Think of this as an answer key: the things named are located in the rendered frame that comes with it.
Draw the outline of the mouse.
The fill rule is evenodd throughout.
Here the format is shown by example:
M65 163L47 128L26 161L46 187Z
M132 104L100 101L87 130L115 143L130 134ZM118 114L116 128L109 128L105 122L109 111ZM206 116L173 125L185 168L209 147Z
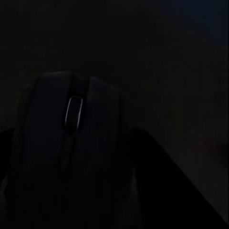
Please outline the mouse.
M121 91L71 71L31 78L16 112L5 229L113 229L132 184Z

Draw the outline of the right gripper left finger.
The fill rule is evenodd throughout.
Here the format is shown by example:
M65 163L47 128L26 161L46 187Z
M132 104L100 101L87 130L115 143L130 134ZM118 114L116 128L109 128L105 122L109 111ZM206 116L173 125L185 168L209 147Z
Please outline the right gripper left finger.
M14 137L14 129L0 132L0 184L11 168L10 157L12 155L11 140Z

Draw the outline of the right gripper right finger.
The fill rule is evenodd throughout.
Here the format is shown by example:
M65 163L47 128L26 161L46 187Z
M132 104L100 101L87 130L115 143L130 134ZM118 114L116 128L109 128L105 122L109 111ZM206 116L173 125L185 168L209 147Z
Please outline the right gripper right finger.
M143 229L229 229L149 132L131 132Z

